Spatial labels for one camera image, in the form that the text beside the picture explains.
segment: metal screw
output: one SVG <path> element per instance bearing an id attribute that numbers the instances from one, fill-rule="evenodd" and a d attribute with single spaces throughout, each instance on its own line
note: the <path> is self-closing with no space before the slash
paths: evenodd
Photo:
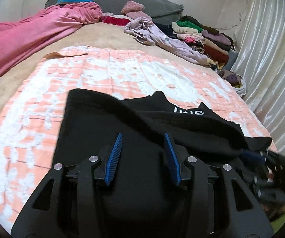
<path id="1" fill-rule="evenodd" d="M 197 161 L 196 157 L 194 157 L 194 156 L 189 156 L 189 157 L 187 158 L 187 160 L 188 160 L 190 163 L 195 163 L 195 162 Z"/>
<path id="2" fill-rule="evenodd" d="M 231 167 L 229 164 L 223 165 L 223 168 L 224 168 L 224 170 L 226 170 L 226 171 L 231 171 L 231 170 L 232 170 L 232 167 Z"/>
<path id="3" fill-rule="evenodd" d="M 89 160 L 90 162 L 96 162 L 98 160 L 98 156 L 91 156 Z"/>
<path id="4" fill-rule="evenodd" d="M 54 165 L 55 170 L 60 170 L 62 167 L 63 167 L 63 165 L 61 163 L 57 163 Z"/>

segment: red garment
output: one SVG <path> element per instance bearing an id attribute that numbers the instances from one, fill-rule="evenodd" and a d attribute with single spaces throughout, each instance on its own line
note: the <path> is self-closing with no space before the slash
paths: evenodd
<path id="1" fill-rule="evenodd" d="M 223 55 L 221 52 L 207 45 L 204 45 L 204 53 L 219 63 L 227 63 L 229 61 L 228 55 Z"/>
<path id="2" fill-rule="evenodd" d="M 19 22 L 0 23 L 0 77 L 16 64 L 71 33 L 99 21 L 94 2 L 52 5 Z"/>
<path id="3" fill-rule="evenodd" d="M 102 16 L 101 21 L 103 23 L 117 25 L 117 26 L 126 26 L 130 20 L 129 19 L 119 19 L 111 16 Z"/>

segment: sheer curtain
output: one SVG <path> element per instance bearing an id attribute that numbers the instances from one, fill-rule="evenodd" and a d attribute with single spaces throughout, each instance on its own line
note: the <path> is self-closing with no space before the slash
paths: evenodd
<path id="1" fill-rule="evenodd" d="M 232 71 L 246 81 L 243 99 L 285 155 L 285 0 L 248 0 L 235 44 Z"/>

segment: peach patterned blanket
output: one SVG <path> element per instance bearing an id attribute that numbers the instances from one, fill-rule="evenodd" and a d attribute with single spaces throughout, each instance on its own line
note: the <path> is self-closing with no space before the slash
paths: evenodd
<path id="1" fill-rule="evenodd" d="M 226 81 L 143 51 L 67 47 L 47 55 L 0 115 L 0 223 L 10 232 L 35 187 L 51 167 L 67 93 L 91 89 L 119 99 L 164 92 L 185 109 L 204 102 L 241 125 L 246 136 L 269 136 Z"/>

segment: pink fluffy pillow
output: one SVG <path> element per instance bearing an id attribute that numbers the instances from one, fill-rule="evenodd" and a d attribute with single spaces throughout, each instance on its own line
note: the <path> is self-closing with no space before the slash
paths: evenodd
<path id="1" fill-rule="evenodd" d="M 127 14 L 128 12 L 143 11 L 145 9 L 143 4 L 136 3 L 134 1 L 128 1 L 124 8 L 121 10 L 122 14 Z"/>
<path id="2" fill-rule="evenodd" d="M 150 18 L 147 14 L 145 14 L 144 12 L 138 11 L 138 12 L 129 12 L 126 14 L 127 17 L 135 20 L 139 17 L 145 17 L 148 20 L 152 21 L 152 18 Z"/>

